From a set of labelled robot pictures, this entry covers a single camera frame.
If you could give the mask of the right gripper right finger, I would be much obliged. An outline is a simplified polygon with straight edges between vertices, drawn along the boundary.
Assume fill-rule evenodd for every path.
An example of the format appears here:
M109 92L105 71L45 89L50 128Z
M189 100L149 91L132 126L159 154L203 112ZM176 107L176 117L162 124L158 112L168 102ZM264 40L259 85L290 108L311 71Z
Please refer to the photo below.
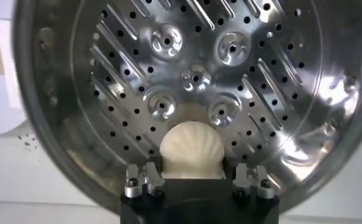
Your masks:
M236 158L224 159L225 198L275 198L265 166L249 167Z

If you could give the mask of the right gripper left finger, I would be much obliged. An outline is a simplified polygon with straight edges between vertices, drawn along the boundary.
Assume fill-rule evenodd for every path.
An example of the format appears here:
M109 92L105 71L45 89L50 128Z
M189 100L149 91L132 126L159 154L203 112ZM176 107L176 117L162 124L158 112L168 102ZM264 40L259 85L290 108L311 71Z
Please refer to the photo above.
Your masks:
M149 195L161 195L165 184L161 171L162 158L160 156L149 157L147 163L141 169L136 164L128 165L124 195L127 198L138 198L142 196L144 186L146 186Z

